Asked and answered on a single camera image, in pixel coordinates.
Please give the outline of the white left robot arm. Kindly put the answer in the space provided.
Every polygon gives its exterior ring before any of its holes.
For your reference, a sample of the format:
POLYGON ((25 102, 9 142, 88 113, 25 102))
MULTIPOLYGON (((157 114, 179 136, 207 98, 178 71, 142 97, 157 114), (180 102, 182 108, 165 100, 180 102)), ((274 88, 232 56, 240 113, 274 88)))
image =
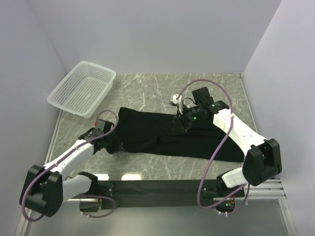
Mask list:
POLYGON ((99 119, 95 126, 79 136, 78 140, 55 160, 43 165, 33 165, 27 172, 19 204, 28 221, 26 210, 42 217, 57 213, 62 203, 77 195, 98 198, 98 178, 87 172, 70 177, 71 172, 96 152, 110 144, 116 124, 99 119))

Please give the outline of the black t shirt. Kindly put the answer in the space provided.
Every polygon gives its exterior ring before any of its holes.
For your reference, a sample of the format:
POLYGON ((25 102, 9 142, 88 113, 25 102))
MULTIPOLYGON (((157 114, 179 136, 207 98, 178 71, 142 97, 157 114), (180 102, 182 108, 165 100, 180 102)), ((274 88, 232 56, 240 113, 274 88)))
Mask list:
POLYGON ((210 159, 225 133, 207 121, 195 121, 187 132, 173 131, 173 115, 121 107, 112 143, 106 148, 166 156, 210 159))

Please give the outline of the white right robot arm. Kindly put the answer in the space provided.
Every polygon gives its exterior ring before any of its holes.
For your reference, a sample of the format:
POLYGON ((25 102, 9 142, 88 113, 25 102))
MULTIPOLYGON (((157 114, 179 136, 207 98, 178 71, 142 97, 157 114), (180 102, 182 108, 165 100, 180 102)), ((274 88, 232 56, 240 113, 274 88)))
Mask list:
POLYGON ((192 95, 194 107, 187 107, 179 94, 170 97, 170 104, 177 107, 174 118, 176 126, 187 131, 194 121, 209 121, 223 131, 245 157, 242 167, 217 177, 215 193, 227 196, 242 185, 258 186, 282 172, 278 141, 253 131, 234 115, 225 102, 214 101, 206 87, 194 90, 192 95))

